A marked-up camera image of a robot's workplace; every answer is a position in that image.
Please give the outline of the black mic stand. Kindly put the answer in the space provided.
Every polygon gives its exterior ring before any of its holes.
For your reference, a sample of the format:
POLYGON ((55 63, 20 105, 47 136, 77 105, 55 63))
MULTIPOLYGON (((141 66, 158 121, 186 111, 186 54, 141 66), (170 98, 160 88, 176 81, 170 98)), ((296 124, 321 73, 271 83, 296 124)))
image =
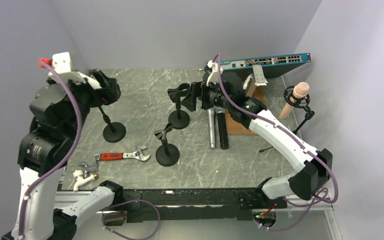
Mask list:
POLYGON ((176 130, 184 129, 190 123, 189 114, 181 109, 181 98, 186 97, 190 93, 190 88, 189 83, 182 83, 177 88, 169 88, 167 90, 169 98, 175 103, 176 107, 176 110, 169 115, 168 122, 176 130))
POLYGON ((172 129, 172 123, 168 123, 164 129, 154 132, 154 135, 161 141, 161 146, 157 149, 155 157, 157 162, 164 167, 175 165, 180 158, 178 147, 168 143, 167 133, 172 131, 172 129))

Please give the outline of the silver grey microphone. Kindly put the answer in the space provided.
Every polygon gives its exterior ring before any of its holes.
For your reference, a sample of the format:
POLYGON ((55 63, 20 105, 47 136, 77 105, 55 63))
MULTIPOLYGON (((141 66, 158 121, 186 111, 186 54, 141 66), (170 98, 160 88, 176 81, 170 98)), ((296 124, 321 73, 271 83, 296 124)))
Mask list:
POLYGON ((216 136, 215 136, 215 110, 214 108, 210 108, 206 110, 207 120, 208 120, 208 135, 209 135, 209 146, 211 149, 216 148, 216 136))

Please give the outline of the shock mount stand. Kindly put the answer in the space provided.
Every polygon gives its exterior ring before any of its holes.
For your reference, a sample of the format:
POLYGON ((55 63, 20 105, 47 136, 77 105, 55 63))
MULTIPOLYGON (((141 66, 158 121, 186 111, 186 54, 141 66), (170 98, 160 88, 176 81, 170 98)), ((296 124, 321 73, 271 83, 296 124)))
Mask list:
POLYGON ((106 127, 103 130, 103 137, 109 143, 116 143, 125 137, 126 127, 120 122, 112 122, 109 116, 104 112, 102 106, 103 104, 101 103, 100 106, 98 106, 98 109, 106 123, 106 127))

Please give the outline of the pink microphone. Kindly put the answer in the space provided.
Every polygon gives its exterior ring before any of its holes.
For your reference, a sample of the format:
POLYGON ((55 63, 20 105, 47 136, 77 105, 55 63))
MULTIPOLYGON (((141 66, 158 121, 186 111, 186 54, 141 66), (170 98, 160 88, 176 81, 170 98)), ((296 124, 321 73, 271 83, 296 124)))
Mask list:
POLYGON ((306 82, 300 82, 297 85, 289 86, 284 91, 285 106, 280 112, 279 118, 286 118, 294 108, 305 109, 309 106, 310 86, 306 82))

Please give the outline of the shock mount tripod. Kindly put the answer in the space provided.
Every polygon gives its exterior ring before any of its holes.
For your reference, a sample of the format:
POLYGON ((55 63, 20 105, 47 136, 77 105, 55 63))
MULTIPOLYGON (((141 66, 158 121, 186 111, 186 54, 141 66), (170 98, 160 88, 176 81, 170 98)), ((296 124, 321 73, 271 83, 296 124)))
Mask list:
POLYGON ((305 118, 304 120, 296 127, 295 130, 293 130, 293 133, 294 134, 297 134, 298 131, 301 129, 301 127, 308 121, 310 120, 314 115, 315 115, 315 112, 313 110, 311 110, 311 108, 308 106, 307 108, 303 109, 306 113, 305 113, 305 118))

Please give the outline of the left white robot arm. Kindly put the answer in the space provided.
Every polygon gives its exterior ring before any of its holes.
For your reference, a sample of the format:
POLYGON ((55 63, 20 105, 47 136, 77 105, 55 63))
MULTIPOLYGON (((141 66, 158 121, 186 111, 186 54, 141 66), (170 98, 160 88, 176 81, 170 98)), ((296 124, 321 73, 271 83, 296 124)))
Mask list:
POLYGON ((89 75, 50 72, 29 106, 33 119, 17 159, 21 178, 17 219, 4 240, 70 240, 99 210, 123 205, 123 187, 109 180, 71 205, 54 205, 60 177, 87 115, 92 108, 118 101, 120 95, 117 80, 98 69, 89 75))

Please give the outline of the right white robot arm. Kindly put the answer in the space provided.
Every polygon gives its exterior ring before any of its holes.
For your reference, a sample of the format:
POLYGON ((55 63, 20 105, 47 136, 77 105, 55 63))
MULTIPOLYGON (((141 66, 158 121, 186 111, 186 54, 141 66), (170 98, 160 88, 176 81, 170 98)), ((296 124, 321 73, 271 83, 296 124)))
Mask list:
POLYGON ((207 82, 209 73, 202 81, 192 82, 188 95, 181 104, 189 111, 201 101, 204 110, 220 107, 228 111, 232 119, 243 127, 264 138, 292 165, 295 173, 269 178, 259 186, 255 201, 262 208, 274 199, 296 195, 310 200, 332 177, 332 153, 324 148, 318 150, 297 137, 285 127, 258 99, 248 97, 243 90, 242 79, 234 72, 221 75, 222 84, 207 82))

